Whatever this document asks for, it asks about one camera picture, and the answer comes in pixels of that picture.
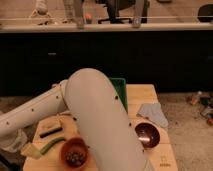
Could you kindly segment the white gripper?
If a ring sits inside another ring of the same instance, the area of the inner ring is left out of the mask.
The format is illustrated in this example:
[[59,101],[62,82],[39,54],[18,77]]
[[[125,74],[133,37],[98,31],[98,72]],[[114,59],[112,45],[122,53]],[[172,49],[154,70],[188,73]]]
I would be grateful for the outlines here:
[[22,147],[27,143],[27,136],[22,129],[15,131],[12,134],[0,137],[0,149],[16,153],[22,149]]

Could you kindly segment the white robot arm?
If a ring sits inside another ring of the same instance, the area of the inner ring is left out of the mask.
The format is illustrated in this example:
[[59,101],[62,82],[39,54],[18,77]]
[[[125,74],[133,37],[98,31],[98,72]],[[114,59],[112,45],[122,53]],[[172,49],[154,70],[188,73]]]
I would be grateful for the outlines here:
[[109,78],[84,68],[69,79],[0,115],[0,137],[69,111],[98,171],[151,171],[152,166]]

